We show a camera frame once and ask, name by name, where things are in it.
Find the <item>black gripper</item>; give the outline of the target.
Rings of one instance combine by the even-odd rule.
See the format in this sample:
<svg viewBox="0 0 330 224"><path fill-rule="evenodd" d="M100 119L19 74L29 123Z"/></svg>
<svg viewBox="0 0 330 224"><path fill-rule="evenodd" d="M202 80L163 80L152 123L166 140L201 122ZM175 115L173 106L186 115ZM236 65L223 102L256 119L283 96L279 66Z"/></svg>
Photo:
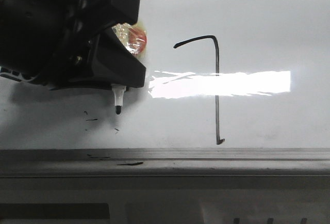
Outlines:
<svg viewBox="0 0 330 224"><path fill-rule="evenodd" d="M140 0L1 0L1 76L17 82L69 86L96 37L136 24Z"/></svg>

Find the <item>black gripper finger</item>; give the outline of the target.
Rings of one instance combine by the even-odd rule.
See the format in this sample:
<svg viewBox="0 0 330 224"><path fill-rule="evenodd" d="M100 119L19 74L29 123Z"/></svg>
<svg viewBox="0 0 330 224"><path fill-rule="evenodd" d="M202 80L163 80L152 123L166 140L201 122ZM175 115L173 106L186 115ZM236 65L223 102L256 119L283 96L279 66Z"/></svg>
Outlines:
<svg viewBox="0 0 330 224"><path fill-rule="evenodd" d="M112 28L108 28L96 37L91 55L69 79L69 86L110 88L117 84L142 88L145 73L146 67L125 48Z"/></svg>

